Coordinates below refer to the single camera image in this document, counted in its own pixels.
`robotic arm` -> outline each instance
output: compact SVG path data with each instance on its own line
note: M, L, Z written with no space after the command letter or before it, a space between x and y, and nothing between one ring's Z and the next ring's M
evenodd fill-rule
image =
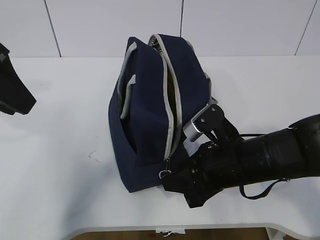
M192 142L202 134L210 141L161 181L166 191L183 193L190 208L201 207L225 188L239 186L244 197L255 200L265 197L277 182L320 177L320 114L269 134L241 135L223 110L211 104L183 131ZM257 196L246 196L244 185L270 180L277 181Z

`bag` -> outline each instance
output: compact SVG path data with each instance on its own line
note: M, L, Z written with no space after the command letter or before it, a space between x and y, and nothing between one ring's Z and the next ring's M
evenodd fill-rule
M28 114L36 99L22 83L9 58L9 50L0 43L0 111L9 115Z
M189 156L183 126L211 98L211 83L192 46L154 34L127 42L109 104L109 127L123 184L132 193L161 184Z

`white wall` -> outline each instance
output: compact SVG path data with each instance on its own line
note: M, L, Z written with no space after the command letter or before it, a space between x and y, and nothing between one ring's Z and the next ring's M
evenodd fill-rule
M314 7L297 55L320 55L320 1Z
M11 57L58 57L43 0L0 0L0 43Z
M62 57L123 57L130 36L146 42L153 33L180 34L182 0L46 3ZM198 56L294 55L298 46L298 55L320 55L315 3L184 0L182 37ZM0 42L11 57L58 57L45 0L0 0Z
M185 0L182 36L198 56L294 55L315 0Z
M179 36L181 0L47 0L63 57L122 57L127 40Z

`table surface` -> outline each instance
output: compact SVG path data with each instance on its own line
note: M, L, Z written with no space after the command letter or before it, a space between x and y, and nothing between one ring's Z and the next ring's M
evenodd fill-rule
M320 178L278 183L260 200L225 189L189 209L153 187L128 193L108 105L122 58L13 58L37 99L0 115L0 239L61 240L89 231L271 227L320 237ZM269 133L319 113L320 56L201 57L213 96L241 133ZM246 187L248 195L268 184Z

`zipper pull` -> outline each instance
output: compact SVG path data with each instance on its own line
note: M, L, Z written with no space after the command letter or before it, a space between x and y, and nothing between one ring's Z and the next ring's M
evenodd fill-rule
M165 170L162 170L159 172L159 178L162 179L165 176L168 176L172 173L172 171L170 170L170 157L168 157L165 160Z

